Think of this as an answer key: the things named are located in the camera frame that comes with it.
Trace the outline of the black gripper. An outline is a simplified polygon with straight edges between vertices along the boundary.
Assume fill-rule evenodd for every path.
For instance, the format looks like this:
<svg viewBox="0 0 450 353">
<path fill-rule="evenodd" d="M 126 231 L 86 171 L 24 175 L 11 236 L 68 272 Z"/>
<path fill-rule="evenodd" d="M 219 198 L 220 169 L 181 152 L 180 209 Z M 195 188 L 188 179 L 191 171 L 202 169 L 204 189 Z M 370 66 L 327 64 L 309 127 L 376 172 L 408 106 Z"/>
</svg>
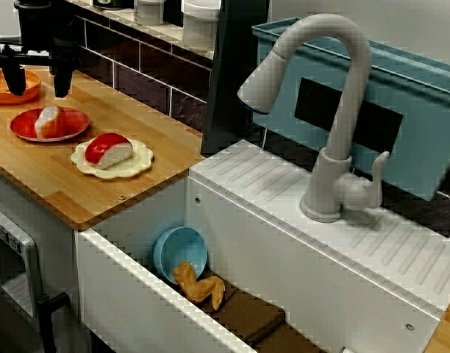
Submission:
<svg viewBox="0 0 450 353">
<path fill-rule="evenodd" d="M 20 65 L 51 66 L 54 93 L 64 98 L 71 88 L 73 70 L 80 66 L 79 46 L 54 36 L 52 17 L 21 16 L 18 37 L 0 37 L 0 68 L 9 91 L 23 96 L 25 70 Z"/>
</svg>

